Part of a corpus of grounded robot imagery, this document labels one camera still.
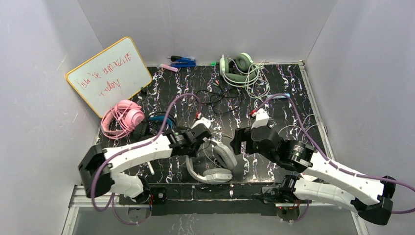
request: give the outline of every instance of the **yellow whiteboard frame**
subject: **yellow whiteboard frame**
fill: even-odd
[[[100,117],[100,118],[102,118],[98,113],[97,113],[97,111],[92,107],[92,105],[82,96],[82,94],[75,88],[75,86],[71,83],[71,82],[69,82],[69,79],[68,79],[68,77],[69,77],[69,75],[71,74],[71,73],[73,73],[73,72],[75,72],[77,69],[79,69],[80,67],[82,67],[82,66],[84,66],[85,64],[87,64],[89,61],[91,61],[91,60],[93,60],[95,57],[97,57],[97,56],[99,56],[99,55],[101,55],[102,53],[104,53],[104,52],[106,52],[106,51],[108,51],[110,48],[112,48],[113,46],[115,46],[115,45],[117,45],[119,42],[121,42],[121,41],[123,41],[123,40],[125,40],[125,39],[130,39],[131,40],[131,42],[133,43],[133,45],[134,45],[134,48],[136,49],[136,51],[137,51],[137,53],[138,53],[138,55],[140,56],[140,59],[141,59],[141,61],[143,62],[143,64],[144,64],[144,66],[146,67],[146,69],[147,69],[147,66],[145,65],[145,63],[144,63],[144,60],[142,59],[142,56],[141,56],[141,54],[140,54],[140,52],[138,51],[138,49],[137,49],[137,47],[136,47],[136,44],[134,43],[134,41],[133,41],[133,39],[131,38],[131,37],[123,37],[123,38],[121,38],[120,40],[118,40],[118,42],[116,42],[116,43],[114,43],[114,44],[112,44],[111,46],[109,46],[108,48],[106,48],[105,50],[103,50],[103,51],[101,51],[100,53],[98,53],[98,54],[96,54],[94,57],[92,57],[91,59],[89,59],[89,60],[87,60],[87,61],[85,61],[84,63],[82,63],[81,65],[79,65],[78,67],[76,67],[76,68],[74,68],[74,69],[72,69],[71,71],[69,71],[67,74],[66,74],[66,76],[65,76],[65,79],[66,79],[66,81],[72,86],[72,88],[74,89],[74,90],[76,90],[76,92],[82,97],[82,99],[90,106],[90,108],[98,115],[98,117]],[[148,75],[150,76],[150,82],[149,83],[147,83],[147,85],[145,85],[144,87],[146,87],[146,86],[148,86],[148,85],[150,85],[151,84],[151,81],[153,80],[153,76],[151,76],[151,74],[150,74],[150,71],[147,69],[147,72],[148,72]],[[135,95],[137,95],[139,92],[141,91],[141,89],[140,90],[138,90],[137,91],[137,93],[135,93],[134,95],[132,95],[130,98],[128,98],[128,99],[131,99],[133,96],[135,96]]]

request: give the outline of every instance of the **pink headphones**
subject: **pink headphones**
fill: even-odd
[[[109,130],[110,123],[114,117],[122,130]],[[102,118],[102,134],[112,140],[125,137],[143,120],[144,113],[141,111],[141,106],[130,100],[122,100],[116,106],[112,107]]]

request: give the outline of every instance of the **whiteboard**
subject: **whiteboard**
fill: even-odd
[[[125,37],[68,72],[66,80],[102,118],[120,100],[149,85],[152,77],[133,40]]]

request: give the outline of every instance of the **grey floor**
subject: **grey floor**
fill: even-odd
[[[128,218],[126,208],[117,211],[122,218]],[[139,226],[131,226],[118,222],[111,209],[98,213],[93,208],[80,208],[74,234],[356,235],[357,232],[350,211],[334,206],[312,206],[306,218],[293,225],[280,222],[276,216],[259,214],[181,214],[154,216]]]

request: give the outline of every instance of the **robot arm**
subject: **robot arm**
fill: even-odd
[[[152,160],[176,155],[195,156],[204,140],[211,137],[209,127],[210,121],[202,117],[191,128],[177,127],[167,130],[153,143],[126,151],[112,159],[99,176],[95,189],[96,196],[99,197],[107,192],[114,192],[129,196],[137,202],[147,200],[150,189],[146,181],[139,176],[124,174],[123,171]],[[91,197],[92,180],[97,169],[106,159],[117,152],[131,149],[148,141],[144,140],[121,147],[104,149],[100,145],[92,146],[78,166],[87,197]]]
[[[247,154],[259,153],[286,170],[314,176],[331,184],[311,182],[287,175],[281,186],[267,190],[262,198],[267,198],[267,201],[281,196],[293,201],[317,200],[358,212],[369,222],[387,224],[392,213],[391,198],[395,184],[348,175],[340,169],[361,173],[333,160],[326,161],[313,146],[282,139],[268,126],[269,116],[263,109],[259,109],[253,116],[255,122],[251,127],[235,131],[234,140],[231,142],[235,154],[241,153],[241,143],[246,141]]]

